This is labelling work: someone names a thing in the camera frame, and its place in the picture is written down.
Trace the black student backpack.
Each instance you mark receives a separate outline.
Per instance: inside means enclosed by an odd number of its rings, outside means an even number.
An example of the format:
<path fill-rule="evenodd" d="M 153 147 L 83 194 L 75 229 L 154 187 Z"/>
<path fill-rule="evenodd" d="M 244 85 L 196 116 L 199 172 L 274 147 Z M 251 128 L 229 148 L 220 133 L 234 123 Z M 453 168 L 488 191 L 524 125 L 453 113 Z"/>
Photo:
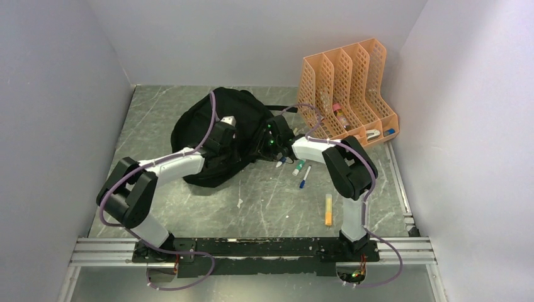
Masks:
<path fill-rule="evenodd" d="M 241 161 L 220 167 L 204 167 L 195 175 L 185 176 L 185 182 L 200 187 L 214 188 L 228 181 L 248 164 L 261 160 L 256 150 L 261 132 L 268 119 L 276 116 L 274 111 L 281 111 L 283 106 L 265 105 L 247 90 L 237 90 L 225 87 L 214 89 L 216 100 L 216 119 L 211 124 L 212 105 L 209 96 L 192 106 L 183 113 L 176 122 L 171 133 L 171 148 L 178 152 L 185 147 L 194 148 L 207 140 L 216 123 L 225 116 L 236 118 L 237 131 L 244 138 L 241 149 Z"/>

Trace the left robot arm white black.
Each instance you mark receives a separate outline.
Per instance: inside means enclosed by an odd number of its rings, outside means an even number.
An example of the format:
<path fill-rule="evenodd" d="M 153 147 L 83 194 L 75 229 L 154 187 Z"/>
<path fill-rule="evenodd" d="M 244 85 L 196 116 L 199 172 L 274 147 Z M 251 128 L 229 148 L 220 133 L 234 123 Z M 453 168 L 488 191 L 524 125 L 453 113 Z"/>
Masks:
<path fill-rule="evenodd" d="M 217 187 L 240 171 L 237 129 L 227 118 L 213 124 L 195 148 L 185 146 L 175 153 L 152 160 L 120 160 L 98 194 L 101 214 L 108 213 L 149 246 L 156 260 L 169 260 L 176 250 L 174 235 L 151 214 L 156 190 L 183 178 L 200 187 Z"/>

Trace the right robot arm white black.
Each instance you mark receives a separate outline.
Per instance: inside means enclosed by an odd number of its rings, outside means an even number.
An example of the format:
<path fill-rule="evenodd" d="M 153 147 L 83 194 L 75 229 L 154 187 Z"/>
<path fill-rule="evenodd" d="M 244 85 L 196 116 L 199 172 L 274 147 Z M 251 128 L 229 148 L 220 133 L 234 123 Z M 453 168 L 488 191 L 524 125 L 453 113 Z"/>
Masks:
<path fill-rule="evenodd" d="M 339 250 L 346 260 L 356 260 L 369 241 L 367 199 L 378 176 L 375 165 L 359 141 L 355 137 L 330 140 L 310 135 L 296 136 L 281 115 L 267 120 L 263 135 L 262 151 L 326 165 L 336 191 L 343 197 Z"/>

